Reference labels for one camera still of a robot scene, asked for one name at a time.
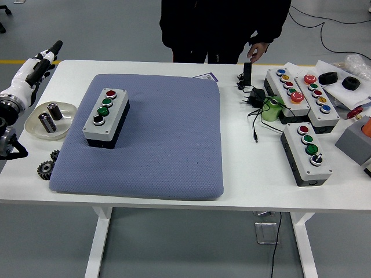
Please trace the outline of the person's left hand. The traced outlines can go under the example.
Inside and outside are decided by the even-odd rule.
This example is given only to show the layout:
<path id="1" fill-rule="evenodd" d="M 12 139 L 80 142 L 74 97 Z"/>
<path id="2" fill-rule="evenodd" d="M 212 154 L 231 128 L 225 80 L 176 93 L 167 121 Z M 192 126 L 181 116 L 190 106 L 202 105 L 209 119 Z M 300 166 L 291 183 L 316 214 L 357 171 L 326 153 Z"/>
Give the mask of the person's left hand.
<path id="1" fill-rule="evenodd" d="M 267 51 L 267 49 L 268 43 L 265 42 L 255 43 L 251 45 L 247 53 L 247 58 L 251 63 L 255 63 L 262 57 L 262 55 Z"/>

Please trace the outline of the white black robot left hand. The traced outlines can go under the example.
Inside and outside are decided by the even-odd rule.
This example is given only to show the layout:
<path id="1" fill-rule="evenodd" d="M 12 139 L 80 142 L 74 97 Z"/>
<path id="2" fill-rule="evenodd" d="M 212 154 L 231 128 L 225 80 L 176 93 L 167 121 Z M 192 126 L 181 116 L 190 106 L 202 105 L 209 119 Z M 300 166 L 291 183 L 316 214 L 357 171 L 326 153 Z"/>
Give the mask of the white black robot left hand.
<path id="1" fill-rule="evenodd" d="M 50 49 L 29 58 L 16 72 L 10 86 L 1 92 L 1 104 L 13 108 L 17 113 L 32 106 L 40 83 L 53 68 L 63 42 L 57 41 Z"/>

